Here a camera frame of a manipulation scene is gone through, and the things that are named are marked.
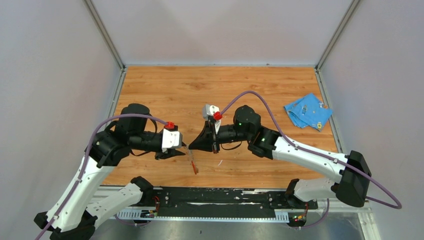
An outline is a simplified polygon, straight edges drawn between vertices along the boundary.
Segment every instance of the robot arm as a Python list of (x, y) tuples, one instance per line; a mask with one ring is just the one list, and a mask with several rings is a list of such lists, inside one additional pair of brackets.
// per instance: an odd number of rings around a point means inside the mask
[(362, 207), (364, 205), (370, 184), (369, 180), (348, 168), (346, 169), (337, 161), (329, 161), (327, 158), (299, 148), (303, 147), (303, 149), (331, 156), (338, 161), (355, 166), (371, 176), (361, 153), (351, 151), (349, 155), (346, 155), (328, 152), (291, 138), (288, 138), (291, 141), (289, 143), (278, 131), (262, 126), (261, 116), (247, 105), (241, 106), (235, 111), (233, 124), (221, 125), (220, 123), (218, 130), (216, 116), (209, 113), (205, 118), (207, 120), (202, 132), (190, 143), (188, 149), (217, 154), (220, 151), (220, 144), (247, 141), (247, 149), (258, 157), (289, 161), (326, 176), (326, 178), (312, 180), (293, 179), (287, 187), (285, 196), (293, 206), (304, 205), (305, 202), (312, 199), (334, 197), (350, 206)]
[[(150, 115), (149, 109), (140, 104), (130, 104), (122, 110), (122, 114), (130, 113)], [(139, 176), (115, 194), (89, 204), (100, 184), (132, 150), (155, 152), (157, 160), (184, 155), (176, 150), (183, 146), (183, 136), (178, 131), (178, 126), (166, 126), (168, 129), (164, 128), (156, 133), (145, 131), (146, 123), (145, 118), (120, 118), (95, 135), (86, 168), (82, 169), (83, 158), (74, 178), (57, 203), (49, 211), (38, 213), (34, 219), (42, 229), (50, 219), (54, 219), (48, 229), (52, 232), (50, 239), (89, 239), (96, 228), (120, 210), (152, 201), (153, 186)], [(75, 181), (79, 183), (69, 196)], [(66, 204), (55, 215), (63, 202)]]

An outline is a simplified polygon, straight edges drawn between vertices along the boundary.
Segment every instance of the wooden table surface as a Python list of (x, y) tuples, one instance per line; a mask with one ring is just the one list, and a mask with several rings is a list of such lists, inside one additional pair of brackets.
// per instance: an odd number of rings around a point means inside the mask
[[(132, 66), (127, 71), (115, 114), (130, 103), (146, 105), (154, 117), (178, 125), (183, 141), (189, 144), (203, 128), (205, 104), (222, 110), (246, 90), (262, 95), (286, 135), (337, 152), (329, 123), (322, 132), (311, 127), (301, 129), (293, 125), (283, 109), (284, 105), (309, 93), (322, 100), (311, 67)], [(232, 124), (236, 108), (242, 105), (260, 114), (262, 125), (276, 129), (262, 102), (252, 94), (240, 98), (224, 114), (222, 124)], [(146, 130), (154, 131), (150, 121)], [(126, 185), (132, 178), (142, 176), (154, 186), (286, 188), (292, 179), (322, 177), (290, 162), (259, 158), (247, 150), (246, 142), (235, 150), (222, 150), (218, 154), (193, 150), (193, 156), (199, 170), (197, 175), (187, 154), (163, 160), (155, 160), (154, 153), (141, 157), (130, 155), (119, 163), (104, 184)]]

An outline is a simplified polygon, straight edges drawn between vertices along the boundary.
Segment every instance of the gray wall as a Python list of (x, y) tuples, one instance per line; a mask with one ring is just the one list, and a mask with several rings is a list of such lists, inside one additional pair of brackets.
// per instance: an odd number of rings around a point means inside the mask
[(71, 181), (119, 74), (82, 0), (1, 2), (0, 239), (40, 232), (33, 219)]
[(126, 64), (318, 63), (351, 0), (94, 0)]
[[(424, 1), (364, 0), (322, 74), (347, 150), (403, 203), (372, 204), (384, 240), (423, 239)], [(369, 196), (389, 201), (372, 186)]]

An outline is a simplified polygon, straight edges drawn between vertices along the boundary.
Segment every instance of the metal frame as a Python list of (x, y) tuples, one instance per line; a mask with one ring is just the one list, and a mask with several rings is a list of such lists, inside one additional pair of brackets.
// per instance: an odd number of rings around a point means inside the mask
[(318, 61), (318, 64), (315, 66), (315, 68), (319, 71), (324, 63), (326, 62), (330, 52), (333, 50), (333, 47), (335, 46), (337, 40), (339, 39), (340, 35), (342, 34), (343, 30), (345, 29), (346, 25), (348, 24), (349, 20), (355, 13), (355, 10), (358, 8), (359, 3), (361, 3), (361, 0), (352, 0), (350, 3), (349, 8), (347, 9), (346, 13), (344, 14), (343, 18), (341, 19), (337, 29), (335, 30), (330, 42), (328, 43), (327, 47), (324, 50), (324, 53), (322, 54), (321, 58)]
[[(127, 74), (128, 66), (145, 66), (145, 65), (137, 65), (137, 64), (129, 64), (125, 65), (119, 55), (118, 50), (116, 49), (115, 45), (113, 44), (111, 37), (109, 36), (92, 0), (83, 0), (85, 3), (85, 6), (87, 7), (88, 12), (90, 13), (94, 23), (96, 24), (101, 36), (103, 37), (107, 47), (110, 50), (110, 53), (112, 54), (116, 64), (119, 66), (121, 70), (121, 74), (119, 77), (119, 80), (116, 83), (116, 89), (113, 95), (113, 99), (110, 105), (108, 116), (112, 116), (115, 113), (115, 109), (118, 103), (119, 96), (121, 94), (121, 90), (124, 84), (124, 79)], [(327, 95), (327, 88), (325, 85), (325, 81), (322, 78), (321, 69), (323, 68), (327, 58), (329, 57), (331, 51), (333, 50), (334, 46), (336, 45), (339, 37), (343, 33), (345, 27), (347, 26), (349, 20), (354, 15), (356, 9), (358, 8), (359, 4), (361, 3), (361, 0), (352, 0), (350, 3), (350, 6), (346, 13), (344, 14), (343, 18), (341, 19), (336, 31), (334, 32), (331, 40), (329, 41), (327, 47), (325, 48), (321, 58), (319, 59), (318, 63), (316, 65), (274, 65), (274, 64), (207, 64), (206, 66), (240, 66), (240, 67), (314, 67), (315, 70), (315, 76), (316, 80), (322, 95), (322, 99), (324, 104), (327, 106), (331, 106), (331, 100), (329, 99)], [(173, 66), (205, 66), (197, 65), (197, 64), (175, 64)], [(333, 132), (334, 141), (337, 147), (337, 150), (342, 153), (343, 149), (346, 149), (344, 147), (344, 144), (342, 142), (342, 139), (340, 137), (339, 131), (338, 131), (338, 124), (334, 116), (331, 116), (329, 119), (329, 124), (331, 127), (331, 130)], [(96, 192), (96, 194), (93, 196), (92, 201), (102, 199), (105, 196), (108, 196), (109, 194), (116, 192), (120, 189), (120, 186), (100, 186)], [(321, 209), (324, 209), (326, 206), (326, 203), (323, 201), (318, 201), (318, 205)], [(365, 240), (380, 240), (380, 234), (377, 228), (377, 225), (374, 220), (374, 214), (371, 211), (371, 207), (368, 202), (365, 203), (365, 206), (363, 208), (356, 208), (351, 207), (348, 205), (345, 205), (344, 203), (338, 201), (337, 199), (332, 199), (330, 204), (329, 211), (331, 213), (357, 213), (361, 227), (362, 232), (364, 234)]]
[(122, 69), (120, 73), (120, 77), (119, 77), (119, 80), (117, 81), (116, 89), (113, 94), (112, 102), (110, 104), (109, 113), (107, 114), (108, 117), (112, 117), (115, 114), (115, 110), (118, 104), (118, 99), (119, 99), (119, 96), (121, 95), (122, 86), (124, 85), (124, 79), (125, 79), (125, 76), (127, 75), (127, 70), (128, 70), (128, 67), (125, 67)]
[(118, 64), (121, 71), (123, 71), (125, 68), (124, 63), (122, 62), (122, 59), (118, 53), (118, 50), (116, 49), (114, 43), (112, 42), (111, 37), (108, 34), (108, 31), (106, 31), (105, 25), (103, 25), (103, 22), (100, 19), (100, 16), (97, 13), (96, 7), (94, 6), (92, 0), (83, 0), (83, 2), (85, 3), (85, 6), (87, 7), (87, 10), (90, 13), (95, 25), (100, 31), (100, 34), (103, 37), (107, 47), (109, 48), (110, 53), (112, 53), (112, 56), (115, 59), (116, 64)]

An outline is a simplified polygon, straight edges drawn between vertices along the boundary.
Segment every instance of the purple cable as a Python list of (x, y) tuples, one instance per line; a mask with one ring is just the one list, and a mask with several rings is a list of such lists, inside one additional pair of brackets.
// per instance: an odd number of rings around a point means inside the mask
[(306, 226), (302, 226), (302, 227), (295, 227), (294, 226), (294, 227), (289, 227), (289, 228), (296, 229), (296, 230), (313, 228), (316, 225), (322, 223), (324, 221), (324, 219), (326, 219), (326, 217), (329, 215), (329, 210), (330, 210), (330, 199), (327, 198), (327, 209), (325, 210), (324, 215), (322, 215), (322, 217), (318, 221), (316, 221), (316, 222), (314, 222), (310, 225), (306, 225)]
[[(262, 103), (265, 105), (265, 107), (266, 107), (266, 110), (268, 110), (268, 113), (269, 113), (269, 115), (271, 116), (271, 119), (272, 119), (272, 121), (274, 122), (274, 125), (275, 125), (275, 127), (278, 129), (278, 131), (279, 131), (279, 133), (281, 134), (281, 136), (285, 139), (285, 141), (287, 142), (287, 143), (289, 143), (290, 145), (292, 145), (293, 147), (295, 147), (296, 145), (284, 134), (284, 132), (281, 130), (281, 128), (280, 128), (280, 126), (278, 125), (278, 123), (277, 123), (277, 120), (276, 120), (276, 118), (274, 117), (274, 115), (273, 115), (273, 113), (272, 113), (272, 111), (271, 111), (271, 109), (270, 109), (270, 107), (268, 106), (268, 104), (267, 104), (267, 102), (264, 100), (264, 98), (262, 98), (262, 96), (260, 96), (257, 92), (255, 92), (255, 91), (244, 91), (244, 92), (242, 92), (242, 93), (240, 93), (238, 96), (236, 96), (223, 110), (222, 110), (222, 112), (221, 112), (221, 115), (223, 115), (227, 110), (228, 110), (228, 108), (230, 108), (231, 107), (231, 105), (233, 105), (240, 97), (242, 97), (243, 95), (246, 95), (246, 94), (253, 94), (253, 95), (255, 95), (255, 96), (257, 96), (261, 101), (262, 101)], [(326, 155), (326, 154), (323, 154), (323, 153), (320, 153), (320, 152), (317, 152), (317, 151), (314, 151), (314, 150), (311, 150), (311, 149), (307, 149), (307, 148), (304, 148), (304, 147), (301, 147), (301, 146), (298, 146), (297, 147), (298, 149), (300, 149), (300, 150), (302, 150), (302, 151), (304, 151), (304, 152), (307, 152), (307, 153), (310, 153), (310, 154), (314, 154), (314, 155), (317, 155), (317, 156), (320, 156), (320, 157), (323, 157), (323, 158), (326, 158), (326, 159), (328, 159), (328, 160), (330, 160), (330, 161), (335, 161), (336, 159), (334, 158), (334, 157), (332, 157), (332, 156), (329, 156), (329, 155)], [(358, 168), (356, 168), (356, 167), (354, 167), (354, 166), (352, 166), (352, 165), (350, 165), (350, 164), (347, 164), (347, 163), (345, 163), (345, 162), (342, 162), (342, 161), (340, 161), (340, 160), (336, 160), (336, 163), (339, 163), (339, 164), (341, 164), (341, 165), (343, 165), (343, 166), (345, 166), (345, 167), (347, 167), (347, 168), (350, 168), (350, 169), (352, 169), (353, 171), (355, 171), (355, 172), (357, 172), (358, 174), (360, 174), (360, 175), (362, 175), (363, 177), (365, 177), (366, 179), (368, 179), (369, 181), (371, 181), (373, 184), (375, 184), (377, 187), (379, 187), (384, 193), (386, 193), (397, 205), (393, 205), (393, 204), (390, 204), (390, 203), (387, 203), (387, 202), (385, 202), (385, 201), (382, 201), (382, 200), (379, 200), (379, 199), (375, 199), (375, 198), (373, 198), (373, 197), (369, 197), (369, 196), (367, 196), (366, 198), (368, 199), (368, 200), (371, 200), (371, 201), (374, 201), (374, 202), (376, 202), (376, 203), (379, 203), (379, 204), (383, 204), (383, 205), (385, 205), (385, 206), (388, 206), (388, 207), (390, 207), (390, 208), (394, 208), (394, 209), (401, 209), (402, 208), (402, 204), (401, 204), (401, 202), (393, 195), (393, 193), (391, 193), (389, 190), (387, 190), (387, 188), (385, 188), (383, 185), (381, 185), (379, 182), (377, 182), (374, 178), (372, 178), (372, 177), (370, 177), (370, 176), (368, 176), (367, 174), (365, 174), (364, 172), (362, 172), (361, 170), (359, 170)]]
[[(106, 123), (115, 120), (115, 119), (123, 119), (123, 118), (144, 118), (144, 119), (150, 119), (156, 122), (159, 122), (163, 125), (167, 125), (168, 123), (164, 120), (161, 120), (157, 117), (154, 116), (150, 116), (150, 115), (144, 115), (144, 114), (137, 114), (137, 113), (128, 113), (128, 114), (121, 114), (121, 115), (116, 115), (116, 116), (111, 116), (109, 118), (107, 118), (106, 120), (102, 121), (93, 131), (93, 133), (91, 134), (90, 140), (88, 140), (88, 146), (87, 146), (87, 150), (85, 151), (85, 155), (84, 155), (84, 161), (82, 162), (82, 167), (81, 167), (81, 171), (78, 174), (78, 179), (81, 179), (82, 176), (84, 175), (84, 171), (87, 168), (87, 164), (89, 163), (89, 154), (90, 154), (90, 150), (92, 149), (92, 143), (94, 141), (94, 138), (97, 134), (97, 132), (100, 130), (100, 128), (105, 125)], [(65, 207), (66, 203), (69, 201), (69, 199), (71, 198), (72, 194), (74, 194), (75, 190), (77, 189), (77, 186), (80, 182), (77, 180), (74, 182), (72, 188), (70, 189), (69, 193), (67, 194), (67, 196), (65, 197), (65, 199), (63, 200), (62, 204), (59, 206), (59, 208), (57, 208), (56, 212), (54, 213), (53, 217), (50, 219), (50, 221), (47, 223), (47, 225), (41, 230), (41, 232), (37, 235), (37, 237), (35, 238), (35, 240), (39, 240), (43, 234), (47, 231), (47, 229), (49, 229), (49, 227), (55, 222), (54, 216), (58, 216), (62, 209)]]
[(125, 225), (128, 225), (128, 226), (140, 227), (140, 226), (144, 226), (144, 225), (149, 224), (149, 222), (146, 222), (146, 223), (129, 223), (129, 222), (126, 222), (126, 221), (124, 221), (124, 220), (120, 219), (120, 218), (119, 218), (116, 214), (114, 215), (114, 217), (115, 217), (115, 219), (116, 219), (116, 220), (118, 220), (118, 222), (120, 222), (121, 224), (125, 224)]

